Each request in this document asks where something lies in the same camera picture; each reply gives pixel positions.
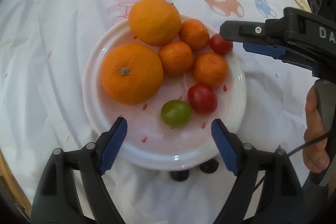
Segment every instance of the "large orange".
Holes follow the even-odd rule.
[[[105,91],[117,102],[136,105],[151,98],[163,81],[157,54],[140,44],[126,44],[111,50],[100,70]]]
[[[213,89],[224,82],[228,64],[224,57],[214,52],[205,52],[194,62],[193,75],[197,82],[209,85]]]
[[[210,42],[207,27],[195,18],[187,19],[182,22],[181,30],[178,35],[193,51],[204,49]]]
[[[181,28],[181,16],[165,0],[141,0],[129,12],[128,24],[141,41],[150,46],[171,42]]]
[[[194,63],[193,52],[184,42],[170,42],[161,47],[157,55],[161,60],[163,72],[171,76],[187,73]]]

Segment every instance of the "blue cartoon animal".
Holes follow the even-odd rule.
[[[277,17],[277,13],[268,6],[266,0],[254,0],[254,3],[259,13],[261,13],[264,17]]]

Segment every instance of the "round plate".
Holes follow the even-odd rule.
[[[181,15],[182,21],[189,17]],[[207,26],[210,36],[217,33]],[[218,108],[211,115],[198,115],[184,128],[170,128],[161,120],[161,107],[173,99],[188,102],[188,89],[196,84],[189,72],[181,77],[165,77],[160,90],[140,105],[120,104],[109,97],[100,81],[100,65],[113,48],[128,44],[143,44],[132,34],[127,20],[112,27],[93,48],[83,74],[83,103],[88,119],[97,133],[108,131],[119,116],[128,123],[127,137],[119,154],[135,165],[154,170],[183,170],[199,165],[218,154],[211,137],[211,122],[220,118],[229,131],[236,133],[246,108],[246,82],[238,57],[225,56],[230,73],[215,89]],[[150,47],[157,52],[159,47]],[[194,52],[195,57],[206,49]]]

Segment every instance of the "blue gripper pad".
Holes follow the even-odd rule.
[[[118,118],[114,125],[111,127],[110,131],[104,132],[103,134],[111,135],[110,139],[104,140],[106,143],[105,147],[102,147],[102,150],[98,149],[97,153],[100,158],[99,171],[103,175],[107,170],[112,168],[112,165],[119,153],[120,147],[123,144],[126,134],[127,134],[127,121],[124,118]]]
[[[286,50],[280,47],[274,48],[257,44],[243,43],[243,48],[247,52],[262,54],[274,58],[278,58],[280,55],[286,54]]]
[[[222,159],[224,160],[226,168],[237,176],[239,173],[237,155],[227,139],[227,133],[232,134],[227,130],[220,119],[213,120],[211,123],[212,138],[216,143]]]

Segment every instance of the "black cable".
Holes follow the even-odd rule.
[[[322,141],[322,140],[328,138],[330,135],[331,135],[331,132],[329,132],[329,133],[327,133],[327,134],[324,134],[324,135],[322,135],[322,136],[320,136],[320,137],[318,137],[318,138],[315,138],[315,139],[313,139],[313,140],[311,140],[311,141],[309,141],[309,142],[307,142],[307,143],[305,143],[305,144],[303,144],[303,145],[300,145],[299,147],[297,147],[297,148],[295,148],[294,150],[292,150],[291,152],[289,152],[289,153],[288,153],[288,156],[290,157],[290,156],[294,155],[296,152],[298,152],[298,151],[300,151],[300,150],[302,150],[302,149],[304,149],[304,148],[306,148],[306,147],[308,147],[308,146],[310,146],[310,145],[312,145],[312,144],[318,143],[318,142],[320,142],[320,141]],[[258,189],[258,187],[264,182],[264,180],[265,180],[265,176],[263,176],[263,177],[261,178],[261,180],[257,183],[257,185],[254,187],[253,192],[254,192],[256,189]]]

